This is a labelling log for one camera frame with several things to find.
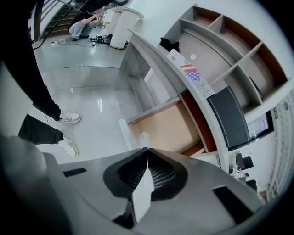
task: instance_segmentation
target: standing person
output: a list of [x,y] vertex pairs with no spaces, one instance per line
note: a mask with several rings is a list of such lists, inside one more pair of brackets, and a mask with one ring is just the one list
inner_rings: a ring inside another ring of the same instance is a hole
[[68,27],[73,41],[77,41],[79,38],[88,38],[94,26],[100,24],[102,21],[103,14],[90,15],[87,12],[79,12]]
[[[12,28],[5,26],[8,35],[12,33]],[[33,105],[47,116],[53,118],[57,123],[76,123],[81,119],[77,113],[65,112],[60,110],[57,104],[51,98],[42,76],[39,72],[34,51],[31,44],[31,38],[28,30],[28,22],[25,15],[17,21],[18,39],[22,46],[11,46],[1,51],[1,57],[7,69],[33,101]],[[27,115],[20,128],[18,136],[33,144],[58,144],[65,149],[72,157],[79,155],[77,148],[66,137],[66,135]]]

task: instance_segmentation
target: american flag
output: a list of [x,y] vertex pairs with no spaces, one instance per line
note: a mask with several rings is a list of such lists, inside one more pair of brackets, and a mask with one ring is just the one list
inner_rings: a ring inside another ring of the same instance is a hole
[[200,80],[200,74],[192,64],[182,65],[181,68],[185,71],[185,73],[189,76],[191,80],[193,81]]

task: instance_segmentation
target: black mesh grille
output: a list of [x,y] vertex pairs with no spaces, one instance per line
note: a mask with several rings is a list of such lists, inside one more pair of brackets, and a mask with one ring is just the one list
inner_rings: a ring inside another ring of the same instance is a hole
[[128,186],[135,189],[146,171],[147,158],[155,189],[166,185],[173,179],[175,175],[173,166],[149,151],[142,153],[120,167],[118,177]]

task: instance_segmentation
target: black pants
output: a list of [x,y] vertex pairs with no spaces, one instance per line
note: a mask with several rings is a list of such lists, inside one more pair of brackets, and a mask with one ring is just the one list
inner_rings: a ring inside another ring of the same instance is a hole
[[[11,29],[6,28],[7,35]],[[28,23],[25,19],[17,22],[17,40],[19,46],[11,46],[4,50],[2,59],[9,72],[23,89],[27,96],[33,101],[34,106],[47,116],[58,121],[60,109],[50,97],[39,72],[31,39],[28,31]],[[34,144],[56,144],[63,140],[63,134],[59,130],[27,115],[21,126],[18,136]]]

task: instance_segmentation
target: white trash can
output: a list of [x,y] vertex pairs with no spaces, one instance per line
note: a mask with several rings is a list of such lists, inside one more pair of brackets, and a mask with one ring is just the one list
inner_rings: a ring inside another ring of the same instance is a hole
[[128,28],[132,28],[136,21],[144,18],[144,16],[138,11],[123,6],[114,11],[122,13],[114,29],[110,46],[116,49],[123,49],[130,34]]

